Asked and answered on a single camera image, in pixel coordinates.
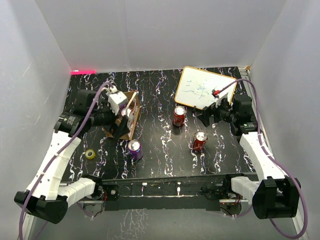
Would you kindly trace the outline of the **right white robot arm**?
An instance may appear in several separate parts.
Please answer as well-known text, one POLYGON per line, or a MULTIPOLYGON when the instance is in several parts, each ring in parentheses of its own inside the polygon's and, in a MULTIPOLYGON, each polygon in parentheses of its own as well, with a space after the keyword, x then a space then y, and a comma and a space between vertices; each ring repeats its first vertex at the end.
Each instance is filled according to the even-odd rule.
POLYGON ((244 173, 227 174, 223 180, 223 194, 233 199, 244 197, 253 207, 259 219, 293 218, 299 204, 297 179, 289 177, 284 170, 271 161, 272 154, 253 116, 252 99, 247 95, 235 95, 229 103, 227 96, 215 95, 214 102, 202 109, 198 119, 205 127, 210 117, 215 123, 224 121, 230 124, 231 133, 237 137, 240 146, 248 154, 255 169, 258 181, 249 179, 244 173))

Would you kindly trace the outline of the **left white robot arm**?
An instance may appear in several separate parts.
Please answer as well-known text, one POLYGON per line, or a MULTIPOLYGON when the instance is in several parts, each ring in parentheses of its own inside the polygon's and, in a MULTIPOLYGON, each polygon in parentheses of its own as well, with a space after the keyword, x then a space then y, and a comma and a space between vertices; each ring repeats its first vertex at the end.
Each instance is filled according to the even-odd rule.
POLYGON ((100 99, 97 91, 79 90, 75 103, 59 116, 39 170, 26 190, 14 197, 23 213, 57 224, 73 204, 88 196, 97 200, 103 195, 102 180, 93 175, 84 175, 65 187, 60 183, 76 148, 92 127, 105 127, 116 139, 129 133, 128 117, 116 122, 128 97, 115 87, 106 94, 100 99))

